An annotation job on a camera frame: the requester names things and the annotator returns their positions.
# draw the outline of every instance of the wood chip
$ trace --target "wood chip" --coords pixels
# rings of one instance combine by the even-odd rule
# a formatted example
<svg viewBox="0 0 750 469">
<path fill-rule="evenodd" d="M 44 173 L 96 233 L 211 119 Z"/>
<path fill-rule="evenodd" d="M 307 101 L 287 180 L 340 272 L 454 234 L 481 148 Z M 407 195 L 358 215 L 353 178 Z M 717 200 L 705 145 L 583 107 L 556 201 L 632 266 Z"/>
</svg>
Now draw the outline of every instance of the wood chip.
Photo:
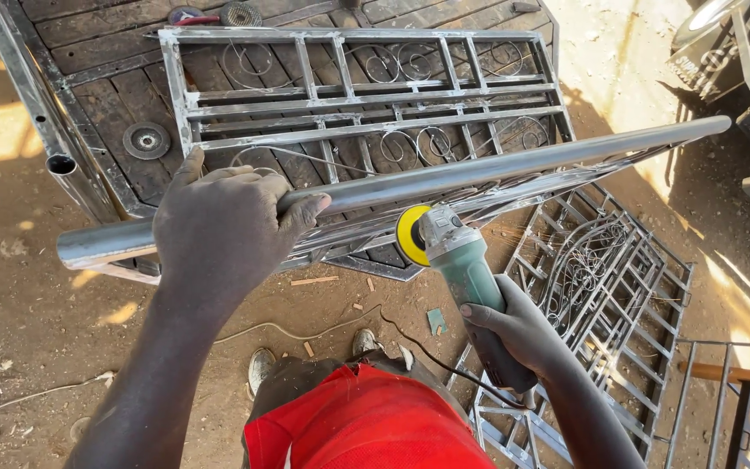
<svg viewBox="0 0 750 469">
<path fill-rule="evenodd" d="M 303 279 L 301 281 L 291 281 L 291 285 L 316 284 L 318 282 L 330 282 L 336 280 L 340 280 L 340 277 L 338 277 L 337 275 L 332 275 L 331 277 L 320 277 L 318 279 Z"/>
</svg>

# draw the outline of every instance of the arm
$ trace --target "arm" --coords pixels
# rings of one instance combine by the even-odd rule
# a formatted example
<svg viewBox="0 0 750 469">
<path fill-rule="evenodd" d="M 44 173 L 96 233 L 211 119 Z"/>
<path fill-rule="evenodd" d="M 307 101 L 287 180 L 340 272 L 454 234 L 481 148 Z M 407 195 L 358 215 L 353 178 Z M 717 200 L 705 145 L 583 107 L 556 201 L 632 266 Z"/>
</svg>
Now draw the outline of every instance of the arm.
<svg viewBox="0 0 750 469">
<path fill-rule="evenodd" d="M 193 149 L 161 201 L 152 224 L 161 284 L 67 468 L 181 465 L 198 377 L 216 335 L 331 202 L 315 195 L 277 219 L 285 178 L 261 177 L 249 166 L 199 178 L 203 161 Z"/>
<path fill-rule="evenodd" d="M 644 468 L 618 418 L 543 313 L 510 277 L 495 278 L 506 314 L 463 304 L 462 315 L 496 332 L 508 353 L 540 377 L 574 466 Z"/>
</svg>

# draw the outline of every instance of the dirt floor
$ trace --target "dirt floor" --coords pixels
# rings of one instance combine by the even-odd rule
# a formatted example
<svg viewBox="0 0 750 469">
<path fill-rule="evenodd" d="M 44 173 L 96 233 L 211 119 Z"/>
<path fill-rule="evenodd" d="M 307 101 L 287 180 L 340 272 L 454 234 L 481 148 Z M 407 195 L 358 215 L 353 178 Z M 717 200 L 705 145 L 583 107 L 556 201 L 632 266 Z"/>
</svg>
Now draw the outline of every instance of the dirt floor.
<svg viewBox="0 0 750 469">
<path fill-rule="evenodd" d="M 560 77 L 579 139 L 717 112 L 685 98 L 664 65 L 673 32 L 696 0 L 547 3 L 562 25 Z M 750 144 L 733 129 L 604 182 L 678 256 L 696 262 L 684 337 L 750 342 L 750 200 L 740 189 L 747 176 Z M 516 229 L 520 218 L 507 215 L 485 229 L 492 246 L 489 260 L 497 269 L 512 251 L 502 233 Z M 154 287 L 67 271 L 56 258 L 56 236 L 88 224 L 45 173 L 42 144 L 0 61 L 0 403 L 118 370 L 138 333 Z M 324 275 L 340 280 L 290 285 L 290 280 Z M 276 275 L 251 294 L 222 335 L 266 320 L 311 335 L 361 314 L 352 304 L 364 310 L 380 305 L 413 336 L 425 337 L 425 346 L 442 360 L 455 362 L 465 336 L 434 273 L 424 272 L 406 284 L 372 278 L 374 292 L 367 278 L 322 264 Z M 429 333 L 426 311 L 433 308 L 441 308 L 447 324 L 453 325 L 441 337 Z M 397 335 L 378 319 L 376 310 L 310 344 L 318 358 L 344 357 L 352 334 L 362 326 L 375 330 L 388 351 L 397 353 Z M 285 351 L 307 357 L 301 341 L 274 329 L 214 346 L 197 391 L 185 467 L 235 466 L 241 461 L 239 438 L 251 405 L 245 391 L 247 361 L 258 347 L 269 347 L 278 357 Z M 708 347 L 699 356 L 719 362 L 723 353 Z M 735 362 L 750 367 L 750 350 L 737 348 Z M 670 376 L 664 408 L 672 410 L 682 374 L 671 370 Z M 91 414 L 105 390 L 100 381 L 0 410 L 0 467 L 60 466 L 73 446 L 72 424 Z M 675 466 L 705 465 L 703 434 L 713 424 L 715 399 L 714 386 L 691 386 Z M 728 407 L 732 403 L 729 397 Z M 669 436 L 672 411 L 662 413 L 657 433 Z M 663 449 L 656 449 L 653 461 L 660 463 Z"/>
</svg>

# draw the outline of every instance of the white sneaker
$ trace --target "white sneaker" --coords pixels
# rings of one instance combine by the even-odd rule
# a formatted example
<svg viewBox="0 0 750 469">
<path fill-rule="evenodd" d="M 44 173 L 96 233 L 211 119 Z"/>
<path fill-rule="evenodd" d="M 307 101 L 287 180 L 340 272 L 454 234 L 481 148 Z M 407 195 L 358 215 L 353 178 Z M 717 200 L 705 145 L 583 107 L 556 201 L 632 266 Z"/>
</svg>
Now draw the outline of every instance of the white sneaker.
<svg viewBox="0 0 750 469">
<path fill-rule="evenodd" d="M 352 339 L 352 357 L 357 357 L 365 351 L 383 350 L 383 345 L 375 340 L 375 334 L 369 329 L 360 329 L 355 332 L 355 338 Z"/>
<path fill-rule="evenodd" d="M 259 385 L 271 374 L 271 367 L 276 361 L 273 353 L 268 349 L 259 349 L 253 353 L 251 362 L 247 365 L 247 396 L 253 400 L 259 390 Z"/>
</svg>

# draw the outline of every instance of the green angle grinder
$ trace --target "green angle grinder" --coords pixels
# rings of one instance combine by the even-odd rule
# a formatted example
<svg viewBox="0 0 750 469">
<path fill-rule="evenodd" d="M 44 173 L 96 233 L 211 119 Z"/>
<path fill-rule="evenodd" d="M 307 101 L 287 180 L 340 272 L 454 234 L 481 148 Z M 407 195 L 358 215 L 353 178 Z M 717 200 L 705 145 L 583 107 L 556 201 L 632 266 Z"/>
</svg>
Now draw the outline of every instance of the green angle grinder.
<svg viewBox="0 0 750 469">
<path fill-rule="evenodd" d="M 398 218 L 395 234 L 398 247 L 413 263 L 442 274 L 457 306 L 474 303 L 505 312 L 505 299 L 485 261 L 482 233 L 464 225 L 450 207 L 410 207 Z M 522 394 L 536 386 L 534 372 L 511 357 L 496 333 L 463 322 L 495 387 Z"/>
</svg>

